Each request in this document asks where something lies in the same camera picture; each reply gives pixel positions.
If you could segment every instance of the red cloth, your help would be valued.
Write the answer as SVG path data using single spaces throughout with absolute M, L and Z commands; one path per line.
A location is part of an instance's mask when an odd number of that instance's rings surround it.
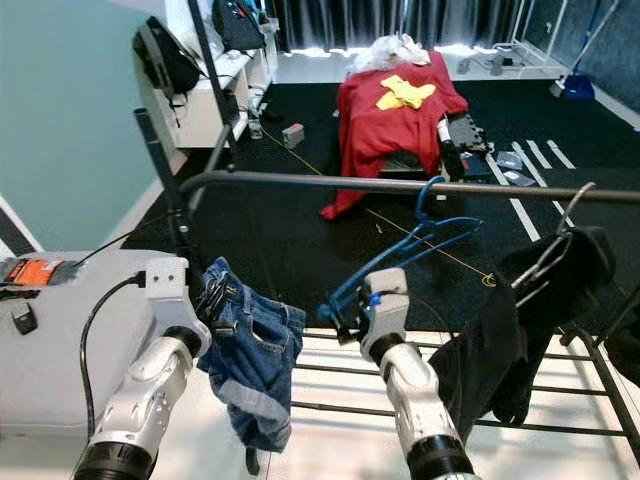
M 363 72 L 340 86 L 338 110 L 343 177 L 377 177 L 388 154 L 398 150 L 417 155 L 430 176 L 438 174 L 438 122 L 445 113 L 467 111 L 468 105 L 453 87 L 442 56 L 437 52 L 429 55 L 430 65 L 420 67 L 407 63 L 385 72 Z M 389 91 L 380 82 L 391 75 L 399 75 L 415 87 L 431 83 L 436 91 L 418 110 L 409 106 L 380 110 L 376 103 Z M 333 220 L 364 195 L 364 192 L 339 191 L 335 203 L 325 207 L 321 214 L 327 220 Z

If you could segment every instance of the wire hanger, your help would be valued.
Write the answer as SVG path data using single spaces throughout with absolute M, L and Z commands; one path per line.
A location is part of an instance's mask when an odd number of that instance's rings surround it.
M 540 280 L 540 278 L 546 275 L 549 270 L 562 262 L 562 260 L 567 255 L 569 248 L 571 248 L 571 244 L 573 242 L 573 233 L 567 230 L 567 219 L 569 218 L 571 212 L 575 209 L 580 199 L 584 196 L 584 194 L 595 186 L 596 184 L 594 182 L 589 182 L 580 190 L 578 190 L 578 193 L 576 193 L 571 199 L 571 202 L 569 202 L 569 205 L 567 206 L 564 214 L 562 215 L 562 218 L 560 219 L 558 228 L 556 228 L 557 238 L 551 243 L 551 245 L 549 245 L 549 247 L 547 247 L 544 252 L 542 252 L 542 255 L 540 255 L 538 261 L 511 284 L 512 289 L 517 291 L 526 291 L 529 285 Z M 557 251 L 561 252 L 560 255 L 553 258 L 553 254 Z M 547 280 L 533 291 L 527 293 L 522 299 L 518 301 L 518 303 L 516 303 L 516 307 L 520 308 L 522 305 L 536 296 L 539 292 L 545 289 L 549 285 L 549 283 L 549 280 Z
M 404 239 L 400 240 L 395 245 L 391 246 L 384 252 L 380 253 L 376 257 L 372 258 L 367 264 L 361 267 L 353 276 L 347 279 L 338 289 L 329 295 L 328 302 L 316 307 L 315 314 L 318 318 L 324 320 L 331 320 L 338 330 L 338 339 L 349 341 L 351 336 L 346 329 L 344 322 L 341 318 L 341 313 L 346 308 L 353 304 L 353 301 L 357 298 L 357 287 L 364 279 L 364 277 L 370 273 L 374 268 L 388 257 L 394 256 L 398 260 L 395 263 L 395 267 L 404 267 L 405 265 L 415 262 L 416 260 L 435 252 L 441 248 L 451 245 L 455 242 L 467 238 L 472 235 L 482 225 L 482 220 L 473 217 L 452 217 L 445 220 L 434 221 L 429 220 L 428 215 L 423 212 L 422 207 L 424 200 L 431 190 L 431 187 L 435 183 L 444 182 L 444 177 L 438 175 L 429 180 L 418 195 L 416 205 L 414 208 L 414 214 L 418 225 L 409 233 Z M 432 245 L 429 248 L 415 253 L 418 246 L 423 245 L 425 242 L 433 239 L 443 227 L 454 224 L 466 224 L 467 230 L 455 237 L 444 240 L 436 245 Z

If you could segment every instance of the black carpet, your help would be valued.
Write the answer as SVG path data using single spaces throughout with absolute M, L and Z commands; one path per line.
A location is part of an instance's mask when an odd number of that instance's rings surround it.
M 554 166 L 553 170 L 540 169 L 549 186 L 579 187 L 593 180 L 602 189 L 637 189 L 640 168 L 634 160 L 640 151 L 640 136 L 595 101 L 556 99 L 548 87 L 548 81 L 456 84 L 469 100 L 476 123 L 485 128 L 497 149 L 510 150 L 513 141 L 523 147 L 527 139 L 536 141 Z M 340 170 L 339 120 L 332 116 L 337 89 L 335 84 L 274 85 L 265 97 L 268 111 L 279 113 L 282 119 L 263 121 L 264 128 L 280 139 L 283 128 L 294 122 L 304 124 L 306 138 L 296 152 L 327 175 Z M 566 169 L 555 158 L 546 145 L 549 139 L 562 148 L 576 170 Z M 266 136 L 253 141 L 245 133 L 239 150 L 240 169 L 311 174 Z M 178 179 L 198 173 L 208 155 L 209 151 L 193 154 Z M 332 196 L 332 192 L 316 189 L 212 186 L 194 219 L 201 250 L 208 260 L 225 256 L 234 272 L 259 293 L 310 312 L 358 267 L 404 236 L 362 208 L 353 209 L 337 222 L 326 222 L 318 211 Z M 410 230 L 415 224 L 413 202 L 413 197 L 372 194 L 362 206 Z M 551 202 L 524 204 L 538 231 L 552 234 L 560 216 Z M 161 198 L 145 218 L 161 214 L 164 208 Z M 506 199 L 451 197 L 446 202 L 428 201 L 426 210 L 435 219 L 469 215 L 485 220 L 475 236 L 446 249 L 455 258 L 435 253 L 407 268 L 412 292 L 429 300 L 459 329 L 489 292 L 482 284 L 483 275 L 492 272 L 506 253 L 528 244 L 529 237 Z M 635 251 L 639 213 L 640 207 L 582 204 L 572 215 L 577 224 L 605 227 L 618 257 L 617 285 L 601 292 L 599 309 L 579 319 L 593 333 L 607 324 L 623 301 L 623 291 L 631 290 L 640 280 L 640 257 Z M 125 248 L 172 249 L 164 225 L 132 235 Z M 308 325 L 328 326 L 311 315 Z M 444 329 L 419 305 L 412 306 L 407 326 Z

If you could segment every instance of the jeans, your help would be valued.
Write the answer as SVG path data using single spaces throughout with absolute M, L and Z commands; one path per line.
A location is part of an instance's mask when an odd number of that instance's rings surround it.
M 208 373 L 214 394 L 227 404 L 242 443 L 282 452 L 291 435 L 291 372 L 302 349 L 305 313 L 256 294 L 222 257 L 203 278 L 207 286 L 226 282 L 218 321 L 236 328 L 215 333 L 198 368 Z

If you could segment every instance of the backpack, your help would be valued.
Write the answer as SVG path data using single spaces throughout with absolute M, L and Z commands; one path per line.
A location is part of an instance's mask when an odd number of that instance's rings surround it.
M 186 99 L 186 93 L 203 73 L 178 39 L 156 17 L 149 17 L 133 37 L 133 50 L 142 60 L 151 84 L 162 90 L 171 109 L 175 112 L 175 107 L 184 106 L 175 105 L 174 97 L 183 94 Z
M 225 52 L 265 48 L 264 35 L 244 0 L 214 0 L 211 18 Z

